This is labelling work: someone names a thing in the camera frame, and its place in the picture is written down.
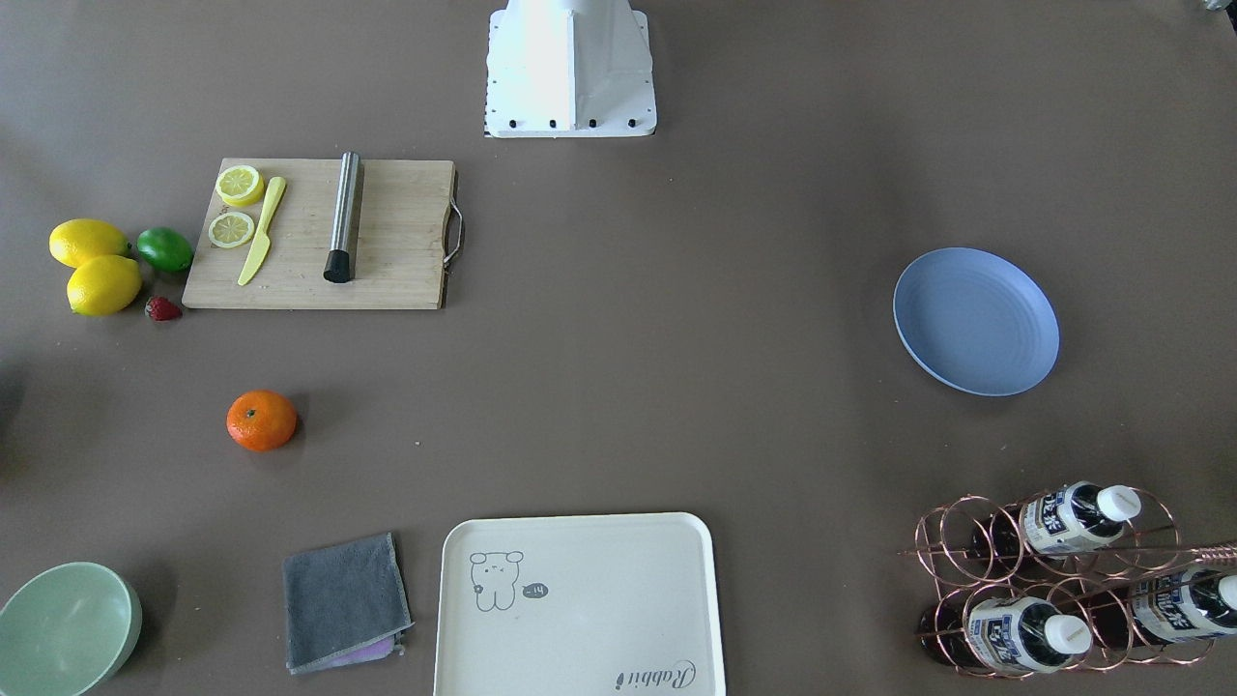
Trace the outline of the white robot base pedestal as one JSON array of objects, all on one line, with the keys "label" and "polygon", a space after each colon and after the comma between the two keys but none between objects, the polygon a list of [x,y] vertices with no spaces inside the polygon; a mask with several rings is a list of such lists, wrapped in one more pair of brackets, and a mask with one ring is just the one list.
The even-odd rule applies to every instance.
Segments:
[{"label": "white robot base pedestal", "polygon": [[489,137],[656,134],[648,19],[627,1],[508,1],[490,14],[486,67]]}]

